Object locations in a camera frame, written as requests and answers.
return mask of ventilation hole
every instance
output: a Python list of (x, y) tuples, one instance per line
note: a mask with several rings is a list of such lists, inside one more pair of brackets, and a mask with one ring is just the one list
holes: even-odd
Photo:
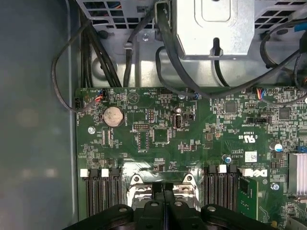
[(286, 23), (289, 19), (288, 18), (285, 18), (283, 20), (281, 20), (279, 23)]
[(98, 24), (109, 24), (108, 20), (93, 20), (93, 25), (98, 25)]
[(128, 27), (129, 29), (135, 29), (135, 27), (137, 27), (137, 24), (129, 24)]
[(278, 11), (266, 11), (262, 17), (272, 17), (274, 16)]
[(255, 23), (265, 23), (269, 18), (258, 18)]
[(107, 11), (89, 11), (92, 17), (107, 17), (109, 14)]
[(148, 6), (137, 6), (136, 11), (138, 13), (145, 13), (148, 10)]
[(139, 19), (138, 18), (127, 18), (127, 22), (128, 23), (139, 23)]
[(290, 2), (288, 1), (280, 1), (278, 3), (276, 3), (275, 5), (288, 5)]
[(281, 11), (277, 16), (286, 16), (287, 17), (294, 12), (295, 11)]
[(304, 1), (295, 1), (295, 2), (292, 2), (291, 5), (304, 5), (306, 2)]
[(123, 11), (110, 11), (112, 16), (124, 16)]
[(260, 29), (269, 29), (269, 28), (271, 28), (272, 25), (273, 24), (264, 24), (264, 25), (262, 25), (262, 27), (260, 27)]
[(285, 35), (286, 33), (288, 33), (287, 29), (282, 29), (276, 32), (277, 35)]
[(124, 18), (113, 18), (114, 23), (125, 23)]
[(268, 23), (278, 23), (281, 20), (281, 18), (271, 18), (268, 20)]
[(119, 1), (107, 1), (106, 4), (108, 8), (110, 9), (120, 9), (121, 8), (121, 4)]
[(106, 6), (103, 2), (84, 2), (84, 5), (87, 9), (105, 9)]
[(116, 24), (115, 25), (117, 29), (126, 29), (127, 26), (125, 24)]

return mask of screw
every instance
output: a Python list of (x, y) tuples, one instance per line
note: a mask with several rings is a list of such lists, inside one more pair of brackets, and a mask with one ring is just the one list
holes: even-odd
[(147, 42), (149, 40), (149, 38), (150, 38), (149, 34), (144, 34), (143, 35), (143, 41), (144, 42)]
[(276, 184), (276, 183), (272, 183), (271, 184), (271, 189), (274, 190), (274, 191), (277, 191), (277, 190), (279, 190), (279, 185)]
[(212, 206), (209, 206), (209, 207), (207, 207), (207, 210), (210, 211), (210, 212), (215, 212), (216, 208), (212, 207)]
[(87, 131), (88, 131), (89, 134), (94, 134), (96, 130), (93, 126), (89, 126)]
[(180, 201), (176, 201), (176, 202), (174, 203), (174, 205), (176, 205), (176, 206), (182, 206), (182, 203), (181, 203)]
[(179, 99), (185, 99), (186, 97), (185, 97), (185, 95), (178, 94), (178, 98), (179, 98)]

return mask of capacitor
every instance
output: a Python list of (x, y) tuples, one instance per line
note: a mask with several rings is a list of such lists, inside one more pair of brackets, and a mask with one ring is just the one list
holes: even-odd
[(186, 97), (185, 97), (185, 95), (178, 94), (178, 98), (182, 100), (182, 99), (185, 99)]
[(276, 152), (281, 152), (281, 151), (283, 151), (283, 146), (281, 145), (281, 144), (276, 144), (275, 146), (274, 146), (274, 150), (276, 151)]
[(270, 150), (276, 151), (276, 152), (283, 151), (283, 146), (280, 143), (276, 142), (276, 141), (272, 142), (270, 144), (269, 148), (270, 148)]
[(180, 113), (182, 113), (182, 109), (181, 109), (180, 107), (175, 107), (175, 108), (174, 108), (174, 112), (175, 112), (176, 114), (180, 114)]
[(224, 155), (222, 156), (222, 159), (223, 159), (223, 161), (225, 161), (227, 164), (230, 164), (230, 163), (231, 163), (231, 157), (228, 156), (228, 155), (226, 155), (226, 154), (224, 154)]

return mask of silver heatsink fins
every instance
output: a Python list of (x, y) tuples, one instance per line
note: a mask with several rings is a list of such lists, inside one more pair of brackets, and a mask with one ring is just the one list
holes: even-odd
[(298, 196), (307, 195), (307, 154), (289, 155), (289, 192)]

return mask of mounting hole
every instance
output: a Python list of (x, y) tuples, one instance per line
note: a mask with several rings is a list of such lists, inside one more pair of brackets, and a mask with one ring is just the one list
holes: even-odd
[(287, 29), (282, 29), (276, 32), (277, 35), (285, 35), (286, 33), (288, 33), (289, 31)]

